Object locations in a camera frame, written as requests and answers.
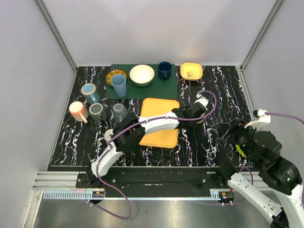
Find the navy blue mug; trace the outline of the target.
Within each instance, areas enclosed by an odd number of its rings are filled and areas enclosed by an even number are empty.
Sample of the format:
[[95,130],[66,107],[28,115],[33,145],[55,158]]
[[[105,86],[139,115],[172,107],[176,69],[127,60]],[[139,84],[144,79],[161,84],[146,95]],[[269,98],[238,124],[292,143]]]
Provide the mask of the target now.
[[167,80],[171,77],[171,63],[163,61],[158,64],[158,77],[161,80]]

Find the grey white-inside mug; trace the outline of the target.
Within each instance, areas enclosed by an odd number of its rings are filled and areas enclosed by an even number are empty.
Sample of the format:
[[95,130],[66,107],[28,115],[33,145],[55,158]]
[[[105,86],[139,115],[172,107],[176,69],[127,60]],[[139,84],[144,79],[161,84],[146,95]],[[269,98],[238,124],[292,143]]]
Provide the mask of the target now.
[[126,107],[120,103],[113,105],[112,113],[116,123],[120,123],[128,115]]

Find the light blue plastic cup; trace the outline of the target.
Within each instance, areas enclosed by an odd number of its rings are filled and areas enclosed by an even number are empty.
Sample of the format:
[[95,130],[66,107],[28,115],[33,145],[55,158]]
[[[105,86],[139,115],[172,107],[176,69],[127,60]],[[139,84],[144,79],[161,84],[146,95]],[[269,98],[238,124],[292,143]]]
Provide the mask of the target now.
[[118,74],[111,78],[111,84],[119,97],[124,97],[127,94],[126,78],[124,75]]

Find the dark grey mug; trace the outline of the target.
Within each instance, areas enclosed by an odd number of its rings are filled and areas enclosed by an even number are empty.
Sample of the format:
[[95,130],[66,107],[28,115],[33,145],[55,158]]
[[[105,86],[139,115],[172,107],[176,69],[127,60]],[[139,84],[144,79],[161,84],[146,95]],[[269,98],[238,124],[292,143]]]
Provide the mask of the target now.
[[89,107],[89,113],[92,120],[96,123],[105,122],[107,120],[106,109],[101,103],[94,103]]

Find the blue butterfly mug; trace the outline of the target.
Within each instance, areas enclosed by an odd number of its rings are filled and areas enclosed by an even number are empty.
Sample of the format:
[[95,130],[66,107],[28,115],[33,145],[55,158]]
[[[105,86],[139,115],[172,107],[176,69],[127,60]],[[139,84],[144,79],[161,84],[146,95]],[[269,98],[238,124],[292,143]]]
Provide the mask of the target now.
[[99,92],[93,83],[84,84],[81,87],[81,94],[90,105],[100,102]]

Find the pink mug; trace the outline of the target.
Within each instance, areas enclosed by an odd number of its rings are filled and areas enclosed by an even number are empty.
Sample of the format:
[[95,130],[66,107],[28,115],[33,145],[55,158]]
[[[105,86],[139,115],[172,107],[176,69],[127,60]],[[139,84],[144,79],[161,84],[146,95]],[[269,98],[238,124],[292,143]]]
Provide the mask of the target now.
[[88,110],[85,105],[80,101],[74,101],[69,105],[69,112],[73,118],[78,122],[88,123]]

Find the light blue mug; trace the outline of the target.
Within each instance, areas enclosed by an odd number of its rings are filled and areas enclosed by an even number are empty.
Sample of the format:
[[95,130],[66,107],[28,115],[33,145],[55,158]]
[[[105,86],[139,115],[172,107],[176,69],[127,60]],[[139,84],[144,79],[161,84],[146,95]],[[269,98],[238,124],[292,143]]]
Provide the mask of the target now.
[[106,132],[104,133],[104,139],[107,142],[111,140],[112,136],[113,136],[113,129],[106,130]]

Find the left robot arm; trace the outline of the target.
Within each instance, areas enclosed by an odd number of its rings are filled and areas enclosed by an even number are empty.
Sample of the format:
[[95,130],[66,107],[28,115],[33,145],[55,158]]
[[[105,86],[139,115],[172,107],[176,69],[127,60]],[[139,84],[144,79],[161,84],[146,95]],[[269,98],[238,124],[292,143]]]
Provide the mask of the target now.
[[114,129],[104,152],[86,169],[86,183],[98,188],[111,166],[123,155],[124,150],[138,145],[142,138],[163,130],[175,130],[180,127],[194,127],[203,120],[207,112],[208,101],[198,99],[193,105],[175,108],[171,111],[151,117],[138,117],[128,114]]

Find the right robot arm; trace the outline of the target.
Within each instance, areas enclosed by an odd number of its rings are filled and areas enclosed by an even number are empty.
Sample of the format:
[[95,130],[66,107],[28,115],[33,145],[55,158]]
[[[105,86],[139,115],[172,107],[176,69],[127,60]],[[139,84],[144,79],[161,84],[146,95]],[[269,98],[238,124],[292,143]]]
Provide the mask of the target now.
[[258,131],[247,122],[235,119],[218,123],[220,140],[238,147],[262,181],[273,190],[279,203],[273,202],[249,183],[232,165],[220,167],[215,177],[220,188],[239,192],[270,223],[272,228],[302,228],[304,207],[303,180],[297,167],[281,156],[282,145],[270,131]]

